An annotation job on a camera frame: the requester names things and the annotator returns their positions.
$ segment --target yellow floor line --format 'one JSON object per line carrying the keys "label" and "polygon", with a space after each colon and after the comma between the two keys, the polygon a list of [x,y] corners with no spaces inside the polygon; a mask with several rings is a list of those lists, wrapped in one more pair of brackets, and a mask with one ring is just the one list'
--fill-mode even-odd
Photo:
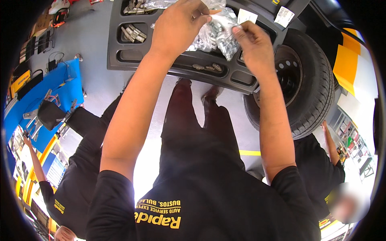
{"label": "yellow floor line", "polygon": [[245,151],[245,150],[239,150],[240,155],[243,156],[261,156],[261,152],[259,151]]}

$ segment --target black tire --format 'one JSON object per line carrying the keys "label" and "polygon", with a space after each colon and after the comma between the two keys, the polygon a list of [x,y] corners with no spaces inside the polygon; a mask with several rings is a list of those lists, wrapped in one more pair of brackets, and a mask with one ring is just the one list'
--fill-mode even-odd
{"label": "black tire", "polygon": [[335,75],[334,76],[334,90],[337,91],[339,89],[339,82],[338,80],[336,79]]}
{"label": "black tire", "polygon": [[[309,135],[325,119],[334,101],[334,77],[326,55],[305,33],[289,29],[283,45],[297,53],[302,65],[302,82],[287,106],[292,137],[297,140]],[[244,95],[244,107],[249,121],[259,130],[260,108],[252,94]]]}

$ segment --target black plastic tray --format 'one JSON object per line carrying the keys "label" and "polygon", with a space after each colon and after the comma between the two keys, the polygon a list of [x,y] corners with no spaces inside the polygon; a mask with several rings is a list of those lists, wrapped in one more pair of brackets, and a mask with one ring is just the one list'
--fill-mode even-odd
{"label": "black plastic tray", "polygon": [[[309,0],[294,0],[291,2],[291,5],[294,6],[293,8],[291,6],[286,7],[295,13],[294,18],[296,18],[308,3]],[[157,9],[148,15],[125,16],[123,15],[123,9],[127,4],[128,0],[115,0],[113,3],[108,35],[107,69],[135,71],[138,68],[143,56],[145,56],[151,46],[153,29],[150,26],[156,22],[163,12],[163,9]],[[274,50],[282,44],[287,29],[273,23],[280,5],[275,6],[275,11],[272,12],[272,9],[268,11],[266,8],[262,8],[251,1],[238,0],[236,2],[228,0],[227,7],[232,8],[236,15],[238,15],[240,8],[256,13],[258,15],[256,24],[269,33]],[[121,26],[126,27],[127,24],[133,24],[141,32],[147,34],[147,39],[143,43],[139,41],[132,43],[125,40]],[[259,90],[258,81],[246,68],[240,56],[241,49],[237,51],[231,61],[226,61],[218,49],[210,53],[187,51],[176,59],[168,74],[216,84],[245,94],[257,92]],[[209,66],[212,63],[220,65],[222,71],[199,71],[192,67],[193,64]]]}

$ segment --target black steel rim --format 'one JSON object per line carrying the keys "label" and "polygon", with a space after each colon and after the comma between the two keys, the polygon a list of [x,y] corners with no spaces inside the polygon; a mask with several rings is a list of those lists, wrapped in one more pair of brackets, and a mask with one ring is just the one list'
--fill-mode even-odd
{"label": "black steel rim", "polygon": [[[296,98],[303,81],[300,58],[291,47],[281,45],[275,54],[275,68],[287,107]],[[254,93],[253,97],[256,104],[260,106],[260,93]]]}

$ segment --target forearm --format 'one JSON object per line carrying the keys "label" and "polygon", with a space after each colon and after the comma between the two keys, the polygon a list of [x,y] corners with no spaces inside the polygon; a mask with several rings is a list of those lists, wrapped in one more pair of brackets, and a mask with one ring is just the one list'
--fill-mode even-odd
{"label": "forearm", "polygon": [[339,156],[337,153],[335,142],[332,140],[330,131],[328,130],[327,126],[324,128],[324,138],[326,140],[328,152],[330,154],[330,161],[335,166],[339,161]]}
{"label": "forearm", "polygon": [[172,60],[149,52],[127,85],[103,143],[100,170],[113,170],[132,181],[135,161],[145,142],[159,91]]}
{"label": "forearm", "polygon": [[291,128],[276,75],[260,83],[260,150],[268,183],[282,169],[296,166]]}
{"label": "forearm", "polygon": [[34,166],[35,175],[38,182],[46,181],[47,179],[46,179],[46,175],[43,172],[42,164],[40,163],[39,158],[34,152],[34,149],[32,147],[29,147],[29,152],[31,154],[32,164]]}

